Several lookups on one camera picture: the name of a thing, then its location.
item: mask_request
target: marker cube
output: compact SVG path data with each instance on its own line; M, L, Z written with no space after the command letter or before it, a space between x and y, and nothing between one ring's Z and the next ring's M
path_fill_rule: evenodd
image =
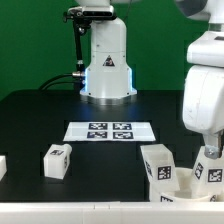
M7 172L5 156L0 156L0 181Z
M72 147L52 145L44 157L44 175L56 179L63 179L70 164Z
M150 185L159 192L179 190L172 152L162 144L141 146L141 151Z
M224 155L216 160L204 155L201 147L191 175L191 190L194 195L220 194L224 184Z

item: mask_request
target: black table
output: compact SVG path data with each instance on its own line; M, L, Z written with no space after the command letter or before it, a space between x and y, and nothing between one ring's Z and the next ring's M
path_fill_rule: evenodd
M148 201L140 145L164 144L192 168L202 137L185 129L182 91L139 91L134 103L99 106L73 91L24 90L0 102L0 154L7 157L0 202ZM155 142L73 142L64 180L44 177L43 157L64 144L70 121L149 121Z

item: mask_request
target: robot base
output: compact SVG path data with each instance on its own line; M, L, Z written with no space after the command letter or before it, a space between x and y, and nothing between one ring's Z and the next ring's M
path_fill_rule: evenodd
M128 96L121 97L121 98L96 98L96 97L82 94L82 91L81 91L80 97L82 101L86 101L86 102L98 104L98 105L121 105L125 103L135 102L137 99L137 91L135 91L133 94L130 94Z

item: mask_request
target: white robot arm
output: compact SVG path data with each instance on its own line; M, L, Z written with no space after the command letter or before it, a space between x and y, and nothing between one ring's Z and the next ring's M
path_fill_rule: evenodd
M224 1L175 2L188 18L209 21L209 30L188 48L187 60L196 65L186 78L183 121L187 129L203 134L205 155L217 159L224 129Z
M137 0L76 0L65 14L73 20L76 43L77 71L85 77L81 99L107 105L121 104L135 98L132 70L126 63L126 26L117 18L112 3ZM85 68L80 36L91 29L91 63Z

